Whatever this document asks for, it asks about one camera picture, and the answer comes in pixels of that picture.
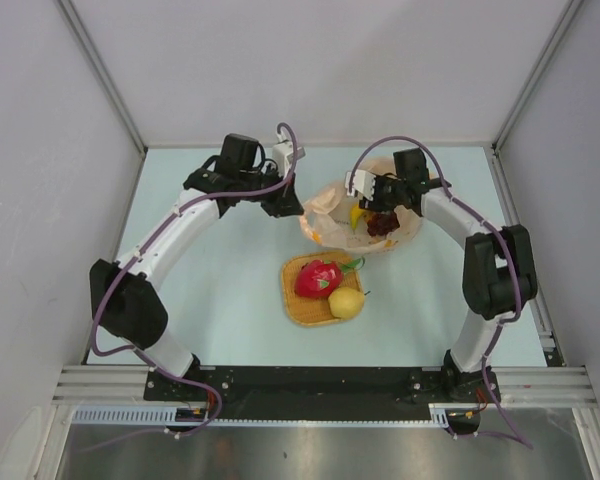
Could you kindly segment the translucent orange plastic bag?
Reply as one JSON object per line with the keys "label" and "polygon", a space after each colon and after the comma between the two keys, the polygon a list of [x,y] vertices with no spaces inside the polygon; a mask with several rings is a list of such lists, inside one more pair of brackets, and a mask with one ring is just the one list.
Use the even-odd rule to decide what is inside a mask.
{"label": "translucent orange plastic bag", "polygon": [[325,186],[303,208],[299,226],[307,239],[355,255],[384,253],[405,245],[422,224],[419,216],[402,206],[387,215],[361,209],[356,198],[346,195],[342,180]]}

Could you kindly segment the yellow fake banana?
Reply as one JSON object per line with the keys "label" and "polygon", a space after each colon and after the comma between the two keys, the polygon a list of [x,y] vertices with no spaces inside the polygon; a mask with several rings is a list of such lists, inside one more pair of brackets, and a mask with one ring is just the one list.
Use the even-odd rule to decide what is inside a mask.
{"label": "yellow fake banana", "polygon": [[363,209],[357,203],[355,203],[349,211],[349,225],[352,231],[356,231],[361,220],[366,221],[371,216],[372,212],[370,210]]}

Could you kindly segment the red fake fruit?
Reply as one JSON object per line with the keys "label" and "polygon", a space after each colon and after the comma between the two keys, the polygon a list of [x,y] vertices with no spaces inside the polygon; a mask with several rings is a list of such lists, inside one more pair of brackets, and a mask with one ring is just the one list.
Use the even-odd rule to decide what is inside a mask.
{"label": "red fake fruit", "polygon": [[331,260],[313,260],[304,265],[295,278],[294,292],[303,298],[327,298],[344,281],[349,273],[365,265],[363,257],[348,263]]}

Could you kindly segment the woven bamboo tray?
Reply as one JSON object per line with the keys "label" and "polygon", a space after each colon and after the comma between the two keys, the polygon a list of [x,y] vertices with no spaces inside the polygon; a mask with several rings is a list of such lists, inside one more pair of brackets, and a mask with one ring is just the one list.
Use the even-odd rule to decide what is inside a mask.
{"label": "woven bamboo tray", "polygon": [[[352,258],[340,251],[327,251],[323,253],[297,256],[289,260],[283,266],[281,272],[283,300],[288,316],[295,323],[304,327],[318,327],[327,324],[348,321],[336,319],[332,316],[328,306],[329,296],[327,298],[319,299],[300,297],[294,292],[294,283],[295,278],[300,272],[301,268],[313,260],[331,260],[341,263],[348,263],[354,259],[356,258]],[[355,290],[364,292],[358,276],[359,270],[346,275],[344,281],[339,287],[351,287]]]}

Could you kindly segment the yellow fake lemon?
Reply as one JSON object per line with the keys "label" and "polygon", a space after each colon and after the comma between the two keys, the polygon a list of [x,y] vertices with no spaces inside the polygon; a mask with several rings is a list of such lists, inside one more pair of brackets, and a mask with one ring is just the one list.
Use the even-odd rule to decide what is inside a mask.
{"label": "yellow fake lemon", "polygon": [[328,297],[330,313],[336,319],[350,320],[364,308],[366,294],[351,287],[339,287]]}

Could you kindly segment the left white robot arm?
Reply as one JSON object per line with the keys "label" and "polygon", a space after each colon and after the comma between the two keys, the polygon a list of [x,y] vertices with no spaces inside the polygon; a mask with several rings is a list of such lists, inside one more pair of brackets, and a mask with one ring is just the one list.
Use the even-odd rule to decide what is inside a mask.
{"label": "left white robot arm", "polygon": [[200,361],[169,330],[159,289],[193,241],[238,203],[257,203],[274,218],[303,214],[294,187],[302,149],[284,122],[277,125],[276,137],[271,151],[265,151],[254,138],[227,135],[220,152],[186,178],[169,212],[138,245],[115,261],[92,265],[90,340],[96,356],[111,354],[95,343],[104,329],[124,342],[115,353],[131,351],[160,371],[177,398],[199,392]]}

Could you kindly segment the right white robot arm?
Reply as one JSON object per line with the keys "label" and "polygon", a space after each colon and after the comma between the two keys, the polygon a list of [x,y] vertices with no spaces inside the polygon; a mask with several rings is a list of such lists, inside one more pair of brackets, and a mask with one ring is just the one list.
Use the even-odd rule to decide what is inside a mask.
{"label": "right white robot arm", "polygon": [[426,148],[394,153],[395,171],[374,174],[356,165],[345,188],[360,207],[385,213],[402,206],[434,223],[463,250],[462,292],[467,316],[458,339],[445,354],[441,389],[455,402],[497,392],[489,363],[504,327],[519,320],[534,299],[538,282],[528,230],[496,227],[457,197],[443,174],[432,176],[435,160]]}

